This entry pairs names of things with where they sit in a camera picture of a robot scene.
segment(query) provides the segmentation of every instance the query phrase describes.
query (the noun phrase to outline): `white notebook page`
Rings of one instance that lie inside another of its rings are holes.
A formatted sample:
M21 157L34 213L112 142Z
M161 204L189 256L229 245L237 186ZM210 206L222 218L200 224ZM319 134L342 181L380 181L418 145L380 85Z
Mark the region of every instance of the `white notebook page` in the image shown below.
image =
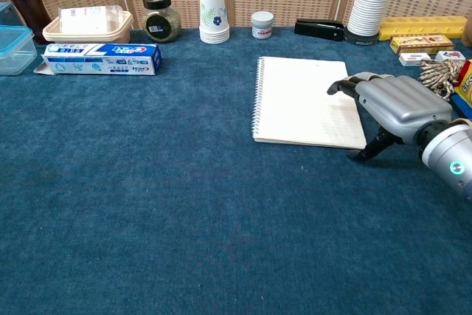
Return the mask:
M254 140L362 149L354 99L328 88L347 76L344 62L263 57L262 99Z

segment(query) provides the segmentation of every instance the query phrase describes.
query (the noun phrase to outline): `rope toy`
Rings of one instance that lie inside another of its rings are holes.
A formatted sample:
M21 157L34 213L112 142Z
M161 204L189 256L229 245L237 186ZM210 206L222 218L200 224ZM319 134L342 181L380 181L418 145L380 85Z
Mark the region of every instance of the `rope toy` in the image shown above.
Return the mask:
M464 64L463 60L445 60L443 62L423 60L420 82L437 96L449 102L449 98L454 93L454 84L457 83Z

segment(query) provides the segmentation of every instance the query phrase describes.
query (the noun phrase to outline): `metal robot hand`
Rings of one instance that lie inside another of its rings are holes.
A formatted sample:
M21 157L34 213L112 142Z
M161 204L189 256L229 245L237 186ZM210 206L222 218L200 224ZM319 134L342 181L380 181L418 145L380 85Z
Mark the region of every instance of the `metal robot hand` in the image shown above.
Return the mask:
M359 101L380 126L365 149L350 151L351 159L372 159L395 143L418 145L423 163L472 202L472 126L452 122L451 105L407 76L360 73L327 93L338 91Z

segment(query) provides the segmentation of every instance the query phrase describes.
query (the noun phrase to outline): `spice jar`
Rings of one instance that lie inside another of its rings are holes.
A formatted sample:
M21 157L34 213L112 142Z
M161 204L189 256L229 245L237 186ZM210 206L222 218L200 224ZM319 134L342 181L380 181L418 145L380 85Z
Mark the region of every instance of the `spice jar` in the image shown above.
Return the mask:
M142 28L155 42L174 41L181 31L180 15L170 7L170 0L142 0L146 11Z

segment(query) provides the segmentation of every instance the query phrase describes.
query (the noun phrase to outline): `blue and white toothpaste box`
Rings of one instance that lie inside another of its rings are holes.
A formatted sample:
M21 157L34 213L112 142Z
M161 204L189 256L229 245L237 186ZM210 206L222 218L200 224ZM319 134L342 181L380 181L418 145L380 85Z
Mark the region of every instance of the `blue and white toothpaste box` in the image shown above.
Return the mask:
M156 44L48 44L43 54L55 74L155 75Z

